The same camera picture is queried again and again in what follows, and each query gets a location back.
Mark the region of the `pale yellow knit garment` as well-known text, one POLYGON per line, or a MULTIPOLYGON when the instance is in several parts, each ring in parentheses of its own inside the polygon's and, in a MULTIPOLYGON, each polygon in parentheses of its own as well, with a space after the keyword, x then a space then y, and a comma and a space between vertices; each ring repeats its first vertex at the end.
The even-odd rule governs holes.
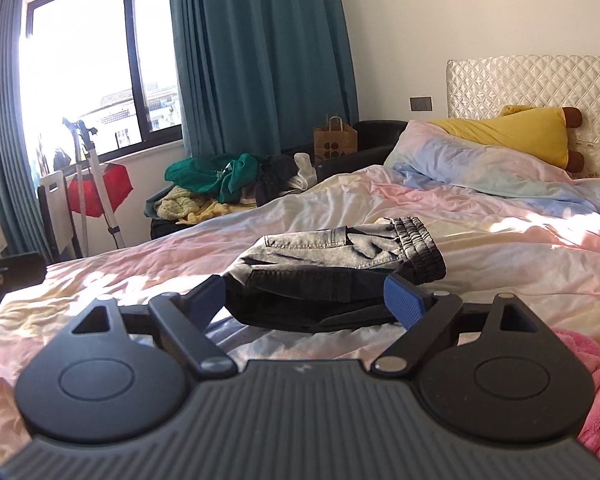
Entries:
POLYGON ((155 212, 163 220, 196 226, 203 221, 230 214, 230 207, 175 185, 166 196, 156 201, 155 212))

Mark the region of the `yellow plush pillow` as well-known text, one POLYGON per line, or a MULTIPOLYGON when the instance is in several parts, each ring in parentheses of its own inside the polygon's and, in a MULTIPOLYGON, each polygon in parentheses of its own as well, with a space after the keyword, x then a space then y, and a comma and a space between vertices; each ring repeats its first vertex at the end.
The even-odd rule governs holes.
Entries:
POLYGON ((568 131, 583 124, 577 107, 506 105, 494 118, 446 118, 431 123, 451 136, 528 154, 570 174, 584 169, 584 156, 570 150, 568 140, 568 131))

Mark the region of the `grey wall outlet plate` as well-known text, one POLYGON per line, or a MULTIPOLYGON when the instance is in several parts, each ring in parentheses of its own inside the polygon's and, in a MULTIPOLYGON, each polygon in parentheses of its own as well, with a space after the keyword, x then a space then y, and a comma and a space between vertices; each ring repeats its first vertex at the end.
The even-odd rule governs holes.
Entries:
POLYGON ((410 107, 412 112, 429 113, 434 110, 434 102, 431 96, 412 96, 410 107))

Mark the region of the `black framed window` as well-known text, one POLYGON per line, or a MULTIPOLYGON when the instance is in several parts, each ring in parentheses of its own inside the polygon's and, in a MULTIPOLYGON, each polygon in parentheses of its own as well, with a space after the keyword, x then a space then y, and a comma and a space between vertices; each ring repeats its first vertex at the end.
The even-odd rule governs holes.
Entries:
POLYGON ((181 137, 170 0, 33 0, 21 54, 36 154, 73 159, 77 122, 103 160, 181 137))

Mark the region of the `pastel tie-dye bed sheet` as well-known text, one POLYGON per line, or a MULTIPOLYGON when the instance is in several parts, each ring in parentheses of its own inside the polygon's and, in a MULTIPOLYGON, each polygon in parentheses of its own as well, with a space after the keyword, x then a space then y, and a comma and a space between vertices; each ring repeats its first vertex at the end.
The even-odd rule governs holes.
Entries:
POLYGON ((22 370, 92 301, 146 304, 218 274, 213 333, 251 359, 370 362, 401 333, 385 278, 469 302, 519 297, 585 364, 595 399, 580 441, 600 458, 600 179, 562 170, 373 166, 158 240, 57 263, 0 303, 0 463, 29 441, 22 370))

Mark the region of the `brown paper bag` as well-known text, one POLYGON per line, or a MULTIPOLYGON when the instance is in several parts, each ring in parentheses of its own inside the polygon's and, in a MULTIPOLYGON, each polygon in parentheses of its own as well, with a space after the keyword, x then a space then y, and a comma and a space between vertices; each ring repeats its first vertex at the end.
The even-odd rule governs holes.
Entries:
POLYGON ((313 129, 315 162, 324 162, 358 151, 358 132, 338 115, 328 116, 326 125, 313 129))

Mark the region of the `teal curtain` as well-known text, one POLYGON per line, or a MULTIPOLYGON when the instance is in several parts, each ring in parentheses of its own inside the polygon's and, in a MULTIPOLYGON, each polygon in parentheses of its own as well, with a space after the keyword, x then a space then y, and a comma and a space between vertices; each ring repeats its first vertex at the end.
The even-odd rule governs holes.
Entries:
POLYGON ((272 155, 358 121, 341 0, 170 0, 186 152, 272 155))
POLYGON ((50 260, 23 134, 21 19, 22 0, 0 0, 0 225, 9 255, 37 252, 50 260))

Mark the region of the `black denim pants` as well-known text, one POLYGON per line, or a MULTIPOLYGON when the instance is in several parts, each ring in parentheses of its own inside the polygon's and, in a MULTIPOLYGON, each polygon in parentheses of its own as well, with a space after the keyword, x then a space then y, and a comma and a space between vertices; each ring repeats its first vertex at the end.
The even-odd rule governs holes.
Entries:
POLYGON ((242 324, 297 333, 391 323, 384 283, 393 272, 414 285, 445 277, 419 218, 265 235, 223 274, 224 307, 242 324))

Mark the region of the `black clothes pile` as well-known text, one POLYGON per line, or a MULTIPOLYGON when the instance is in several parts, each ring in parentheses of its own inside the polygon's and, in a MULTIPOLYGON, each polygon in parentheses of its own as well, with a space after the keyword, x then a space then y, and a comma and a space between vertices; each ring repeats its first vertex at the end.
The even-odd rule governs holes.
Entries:
POLYGON ((261 162, 259 175, 254 185, 254 198, 258 206, 275 200, 289 188, 288 181, 298 174, 298 166, 289 155, 275 155, 261 162))

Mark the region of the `green sweatshirt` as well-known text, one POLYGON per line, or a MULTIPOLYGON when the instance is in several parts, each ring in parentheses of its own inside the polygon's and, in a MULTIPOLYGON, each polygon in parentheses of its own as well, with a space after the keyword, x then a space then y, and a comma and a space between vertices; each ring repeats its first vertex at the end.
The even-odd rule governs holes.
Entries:
POLYGON ((257 181, 262 162, 262 157, 249 153, 189 157, 166 168, 164 180, 223 204, 236 203, 242 189, 257 181))

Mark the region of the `white quilted headboard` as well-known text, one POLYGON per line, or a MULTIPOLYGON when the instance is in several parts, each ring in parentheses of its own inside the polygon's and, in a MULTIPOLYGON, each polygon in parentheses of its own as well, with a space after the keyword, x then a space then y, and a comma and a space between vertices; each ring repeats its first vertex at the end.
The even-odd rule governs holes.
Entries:
POLYGON ((583 115, 569 147, 584 156, 580 178, 600 177, 600 56, 503 55, 449 60, 446 106, 451 117, 484 119, 505 105, 572 106, 583 115))

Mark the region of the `white garment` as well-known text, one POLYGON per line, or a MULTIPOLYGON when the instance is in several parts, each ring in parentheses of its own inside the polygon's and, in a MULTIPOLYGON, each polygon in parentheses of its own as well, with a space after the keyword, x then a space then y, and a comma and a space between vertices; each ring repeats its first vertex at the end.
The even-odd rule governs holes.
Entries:
POLYGON ((310 155, 296 153, 294 154, 294 163, 297 166, 297 172, 287 181, 288 188, 294 192, 304 192, 313 188, 317 184, 317 174, 310 155))

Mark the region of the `left teal curtain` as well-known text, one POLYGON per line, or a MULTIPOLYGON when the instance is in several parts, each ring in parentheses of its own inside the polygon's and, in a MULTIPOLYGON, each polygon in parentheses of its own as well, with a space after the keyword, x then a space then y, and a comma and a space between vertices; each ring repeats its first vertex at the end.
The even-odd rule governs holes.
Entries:
POLYGON ((9 255, 37 252, 50 260, 23 134, 21 19, 22 0, 0 0, 0 225, 9 255))

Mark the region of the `right teal curtain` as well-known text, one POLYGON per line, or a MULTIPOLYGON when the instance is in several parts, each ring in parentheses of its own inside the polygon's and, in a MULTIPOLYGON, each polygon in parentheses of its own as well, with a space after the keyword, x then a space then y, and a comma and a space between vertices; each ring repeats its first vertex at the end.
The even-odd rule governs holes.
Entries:
POLYGON ((272 155, 358 121, 341 0, 170 0, 186 152, 272 155))

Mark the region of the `pastel pillow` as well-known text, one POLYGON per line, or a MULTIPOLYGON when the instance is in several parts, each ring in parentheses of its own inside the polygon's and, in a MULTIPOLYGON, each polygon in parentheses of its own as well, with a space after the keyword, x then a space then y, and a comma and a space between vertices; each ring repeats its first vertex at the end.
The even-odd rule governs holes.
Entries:
POLYGON ((429 122, 409 122, 385 165, 421 190, 451 185, 552 217, 600 215, 600 178, 573 179, 532 155, 459 139, 429 122))

